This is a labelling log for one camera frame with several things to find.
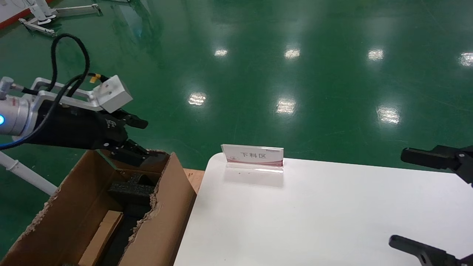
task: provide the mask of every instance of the black cable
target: black cable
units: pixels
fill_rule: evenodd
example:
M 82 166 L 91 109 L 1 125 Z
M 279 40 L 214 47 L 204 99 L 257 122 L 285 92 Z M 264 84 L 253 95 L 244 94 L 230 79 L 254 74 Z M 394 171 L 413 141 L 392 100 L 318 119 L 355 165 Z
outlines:
M 72 86 L 71 90 L 74 90 L 74 91 L 77 90 L 77 88 L 84 82 L 84 79 L 86 78 L 86 76 L 88 74 L 88 71 L 89 71 L 89 68 L 90 68 L 90 58 L 89 58 L 89 55 L 87 53 L 87 49 L 86 49 L 86 47 L 84 46 L 84 44 L 82 43 L 82 41 L 79 38 L 75 37 L 74 35 L 67 34 L 67 33 L 57 36 L 53 40 L 53 43 L 51 44 L 51 63 L 53 65 L 53 77 L 51 78 L 51 84 L 48 87 L 49 91 L 54 88 L 54 85 L 56 84 L 56 80 L 57 80 L 56 46 L 57 46 L 59 40 L 61 40 L 62 38 L 65 38 L 65 37 L 69 37 L 69 38 L 73 39 L 74 41 L 76 41 L 76 43 L 80 47 L 80 50 L 84 54 L 84 59 L 85 59 L 85 63 L 86 63 L 84 72 L 82 73 L 82 75 L 80 75 L 80 77 L 76 81 L 76 83 L 74 83 L 74 86 Z M 49 108 L 46 116 L 44 117 L 44 119 L 41 121 L 41 123 L 39 124 L 39 126 L 37 128 L 35 128 L 28 136 L 25 136 L 25 137 L 15 141 L 15 142 L 0 145 L 0 151 L 19 146 L 19 145 L 21 145 L 23 143 L 26 143 L 27 141 L 31 140 L 32 138 L 36 137 L 36 135 L 38 135 L 38 133 L 41 132 L 41 130 L 44 128 L 44 126 L 48 122 L 49 118 L 51 117 L 51 114 L 54 113 L 54 110 L 59 105 L 59 101 L 61 100 L 62 96 L 64 95 L 64 93 L 66 92 L 68 87 L 69 86 L 66 85 L 66 86 L 61 88 L 61 90 L 58 92 L 56 98 L 54 99 L 53 104 Z
M 95 77 L 97 74 L 95 74 L 95 73 L 89 73 L 89 74 L 87 74 L 87 75 L 88 75 L 89 77 Z M 74 78 L 70 79 L 70 80 L 68 81 L 68 83 L 72 84 L 74 81 L 78 80 L 79 78 L 80 78 L 80 75 L 77 75 L 77 76 L 75 76 Z M 100 75 L 100 78 L 99 78 L 99 79 L 100 79 L 100 82 L 103 83 L 103 82 L 107 81 L 107 79 L 109 79 L 109 78 L 106 77 L 106 76 Z M 71 89 L 69 90 L 69 92 L 66 94 L 66 96 L 67 96 L 67 97 L 71 97 L 71 96 L 76 92 L 76 90 L 77 90 L 77 88 L 74 89 L 74 90 L 71 88 Z

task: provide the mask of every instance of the silver cylindrical joint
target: silver cylindrical joint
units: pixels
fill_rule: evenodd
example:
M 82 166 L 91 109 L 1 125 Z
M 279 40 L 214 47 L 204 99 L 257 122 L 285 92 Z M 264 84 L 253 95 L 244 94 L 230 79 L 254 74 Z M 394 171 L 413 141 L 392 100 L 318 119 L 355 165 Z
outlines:
M 0 80 L 0 100 L 5 100 L 7 94 L 10 92 L 10 87 L 13 84 L 13 79 L 9 77 L 3 77 Z
M 0 134 L 19 136 L 29 117 L 29 102 L 24 98 L 7 95 L 0 101 Z

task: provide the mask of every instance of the white table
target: white table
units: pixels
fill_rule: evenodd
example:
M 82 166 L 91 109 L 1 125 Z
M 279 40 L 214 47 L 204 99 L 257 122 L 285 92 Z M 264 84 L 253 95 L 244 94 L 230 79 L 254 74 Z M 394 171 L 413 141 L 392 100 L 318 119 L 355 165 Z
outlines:
M 214 155 L 175 266 L 420 266 L 398 234 L 473 253 L 473 189 L 455 174 L 284 159 L 284 173 Z

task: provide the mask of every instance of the cardboard box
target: cardboard box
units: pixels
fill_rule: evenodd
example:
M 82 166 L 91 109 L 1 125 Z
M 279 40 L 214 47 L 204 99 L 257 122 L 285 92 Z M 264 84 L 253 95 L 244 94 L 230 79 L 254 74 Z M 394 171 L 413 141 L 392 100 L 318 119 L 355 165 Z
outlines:
M 151 211 L 138 222 L 120 266 L 172 265 L 184 233 L 195 192 L 177 156 L 141 168 L 113 162 L 86 151 L 0 262 L 0 266 L 77 264 L 108 210 L 122 207 L 108 194 L 113 181 L 133 173 L 158 180 Z

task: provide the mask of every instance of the white pipe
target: white pipe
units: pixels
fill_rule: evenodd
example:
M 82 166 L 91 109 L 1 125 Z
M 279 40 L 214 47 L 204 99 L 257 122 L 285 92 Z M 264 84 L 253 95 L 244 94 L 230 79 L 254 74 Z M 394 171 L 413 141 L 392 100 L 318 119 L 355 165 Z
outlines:
M 36 174 L 30 168 L 26 167 L 24 164 L 18 160 L 13 160 L 10 156 L 0 151 L 0 164 L 3 165 L 7 171 L 14 173 L 20 178 L 24 179 L 26 182 L 34 185 L 35 187 L 41 189 L 48 195 L 54 194 L 57 189 L 57 186 L 53 185 L 48 180 L 44 179 L 42 176 Z

